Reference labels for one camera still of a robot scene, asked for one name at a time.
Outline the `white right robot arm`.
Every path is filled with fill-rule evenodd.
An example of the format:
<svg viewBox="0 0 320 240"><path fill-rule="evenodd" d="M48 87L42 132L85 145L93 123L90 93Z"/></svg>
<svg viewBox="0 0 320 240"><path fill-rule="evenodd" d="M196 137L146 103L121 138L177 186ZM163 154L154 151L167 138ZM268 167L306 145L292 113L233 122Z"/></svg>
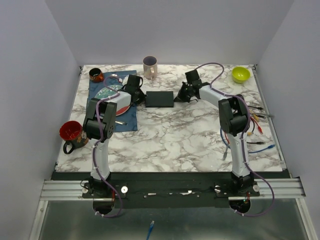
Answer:
<svg viewBox="0 0 320 240"><path fill-rule="evenodd" d="M192 98L204 100L218 107L219 123L229 139L232 157L232 173L237 178L250 175L247 148L247 131L250 125L250 111L240 95L231 95L213 88L212 84L202 82L196 69L185 73L174 101L189 103Z"/></svg>

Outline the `black network switch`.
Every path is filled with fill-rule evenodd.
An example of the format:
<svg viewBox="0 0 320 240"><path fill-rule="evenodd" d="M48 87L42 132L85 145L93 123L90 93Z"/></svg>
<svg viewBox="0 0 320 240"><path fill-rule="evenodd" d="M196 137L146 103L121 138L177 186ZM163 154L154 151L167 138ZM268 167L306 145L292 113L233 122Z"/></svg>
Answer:
<svg viewBox="0 0 320 240"><path fill-rule="evenodd" d="M147 91L145 98L146 108L173 108L173 91Z"/></svg>

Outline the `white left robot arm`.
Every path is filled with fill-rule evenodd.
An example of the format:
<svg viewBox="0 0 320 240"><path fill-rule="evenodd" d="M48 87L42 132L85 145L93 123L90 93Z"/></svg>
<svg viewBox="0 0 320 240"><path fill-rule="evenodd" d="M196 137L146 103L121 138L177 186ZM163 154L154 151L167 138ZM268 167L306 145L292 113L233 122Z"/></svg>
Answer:
<svg viewBox="0 0 320 240"><path fill-rule="evenodd" d="M129 74L123 82L118 75L112 74L105 78L104 93L97 94L89 100L83 121L83 130L90 140L96 140L92 146L92 170L90 176L97 181L93 191L101 198L107 197L111 185L106 182L111 171L108 161L109 139L116 131L116 118L126 115L136 105L142 103L146 95L141 87L143 78Z"/></svg>

